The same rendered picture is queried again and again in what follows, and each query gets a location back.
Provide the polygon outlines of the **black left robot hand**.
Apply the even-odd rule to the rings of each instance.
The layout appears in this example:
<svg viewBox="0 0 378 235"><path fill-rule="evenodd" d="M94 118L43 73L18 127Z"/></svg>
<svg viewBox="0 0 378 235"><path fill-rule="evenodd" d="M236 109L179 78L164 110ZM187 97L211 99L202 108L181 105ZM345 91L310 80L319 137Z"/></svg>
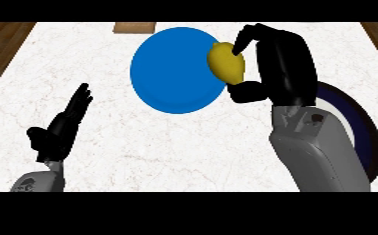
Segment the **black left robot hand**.
<svg viewBox="0 0 378 235"><path fill-rule="evenodd" d="M65 110L54 116L46 129L29 127L26 135L31 148L37 151L37 162L63 161L69 155L78 132L78 125L84 118L93 97L88 84L83 83L71 97Z"/></svg>

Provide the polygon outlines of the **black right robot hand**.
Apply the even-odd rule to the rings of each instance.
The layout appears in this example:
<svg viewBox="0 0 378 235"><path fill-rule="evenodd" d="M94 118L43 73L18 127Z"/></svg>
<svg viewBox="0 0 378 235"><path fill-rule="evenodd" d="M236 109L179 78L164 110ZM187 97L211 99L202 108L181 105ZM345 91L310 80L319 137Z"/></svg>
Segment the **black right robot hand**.
<svg viewBox="0 0 378 235"><path fill-rule="evenodd" d="M260 23L245 25L232 49L239 54L255 40L257 67L261 81L227 85L235 103L270 99L274 106L314 106L317 74L303 37Z"/></svg>

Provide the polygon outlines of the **blue plate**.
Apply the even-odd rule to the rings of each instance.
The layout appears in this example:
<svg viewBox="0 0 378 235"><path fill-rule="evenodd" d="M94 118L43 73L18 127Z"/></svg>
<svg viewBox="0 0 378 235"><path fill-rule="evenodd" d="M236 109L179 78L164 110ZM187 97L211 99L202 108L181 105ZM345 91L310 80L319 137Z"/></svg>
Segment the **blue plate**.
<svg viewBox="0 0 378 235"><path fill-rule="evenodd" d="M158 111L186 114L220 96L224 82L212 75L207 54L217 39L190 27L168 28L139 46L130 80L140 100Z"/></svg>

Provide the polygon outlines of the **yellow lemon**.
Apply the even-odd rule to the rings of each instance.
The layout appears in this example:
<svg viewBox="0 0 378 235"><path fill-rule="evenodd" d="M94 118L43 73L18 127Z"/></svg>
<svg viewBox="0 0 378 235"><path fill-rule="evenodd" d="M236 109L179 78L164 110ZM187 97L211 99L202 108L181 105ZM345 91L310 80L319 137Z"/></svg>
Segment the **yellow lemon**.
<svg viewBox="0 0 378 235"><path fill-rule="evenodd" d="M214 76L227 84L243 82L245 60L242 54L233 55L233 45L214 43L207 55L207 62Z"/></svg>

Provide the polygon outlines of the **brown wooden block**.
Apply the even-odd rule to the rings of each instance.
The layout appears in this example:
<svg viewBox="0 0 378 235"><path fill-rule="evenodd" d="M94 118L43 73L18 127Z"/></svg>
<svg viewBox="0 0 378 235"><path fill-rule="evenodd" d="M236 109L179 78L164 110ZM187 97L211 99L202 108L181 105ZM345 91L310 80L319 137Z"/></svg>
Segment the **brown wooden block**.
<svg viewBox="0 0 378 235"><path fill-rule="evenodd" d="M153 34L155 22L117 22L114 32L121 34Z"/></svg>

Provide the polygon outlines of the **white plate with navy rim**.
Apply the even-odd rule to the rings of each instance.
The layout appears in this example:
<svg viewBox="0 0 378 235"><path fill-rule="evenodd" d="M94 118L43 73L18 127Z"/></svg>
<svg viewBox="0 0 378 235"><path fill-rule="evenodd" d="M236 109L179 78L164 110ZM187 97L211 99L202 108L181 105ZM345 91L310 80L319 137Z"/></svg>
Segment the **white plate with navy rim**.
<svg viewBox="0 0 378 235"><path fill-rule="evenodd" d="M317 82L317 97L341 112L354 135L354 150L369 181L378 178L378 128L357 101L337 87Z"/></svg>

